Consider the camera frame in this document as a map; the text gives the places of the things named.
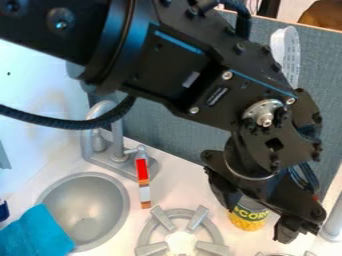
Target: white wall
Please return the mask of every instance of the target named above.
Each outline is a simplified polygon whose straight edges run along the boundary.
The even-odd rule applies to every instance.
[[[65,61],[0,41],[0,104],[40,115],[84,119],[88,102],[68,78]],[[32,178],[77,132],[45,128],[0,116],[0,140],[12,170],[0,169],[0,197],[6,199]]]
[[[297,22],[309,7],[317,0],[283,0],[280,4],[278,20]]]

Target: metal ring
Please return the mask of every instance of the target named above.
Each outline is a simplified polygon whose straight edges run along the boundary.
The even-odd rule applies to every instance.
[[[253,178],[253,177],[249,177],[246,175],[243,175],[241,173],[236,172],[229,164],[228,164],[228,159],[227,159],[227,154],[223,154],[223,159],[224,159],[224,163],[226,165],[226,167],[228,168],[228,170],[235,175],[236,177],[239,177],[241,179],[245,179],[245,180],[251,180],[251,181],[262,181],[262,180],[268,180],[272,177],[275,176],[274,173],[270,174],[269,176],[266,177],[262,177],[262,178]]]

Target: curved metal pipe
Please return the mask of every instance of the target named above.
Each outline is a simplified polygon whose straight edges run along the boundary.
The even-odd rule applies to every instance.
[[[86,116],[86,120],[94,119],[102,116],[117,106],[117,103],[111,100],[104,100],[94,105]],[[122,120],[118,120],[111,124],[113,136],[113,155],[120,159],[124,157],[123,146],[123,126]],[[81,134],[81,151],[84,159],[89,159],[94,153],[94,137],[99,136],[99,129],[85,130]]]

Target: yellow cylinder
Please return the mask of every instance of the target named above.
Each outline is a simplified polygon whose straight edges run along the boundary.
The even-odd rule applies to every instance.
[[[245,231],[256,231],[263,228],[266,224],[266,218],[269,210],[260,204],[252,202],[250,199],[240,201],[234,208],[233,212],[228,212],[228,218],[238,228]]]

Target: small red and white object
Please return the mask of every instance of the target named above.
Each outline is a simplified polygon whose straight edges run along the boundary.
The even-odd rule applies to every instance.
[[[137,158],[135,160],[137,177],[139,183],[139,196],[142,209],[151,208],[151,189],[150,189],[150,173],[148,170],[147,160],[145,158]]]

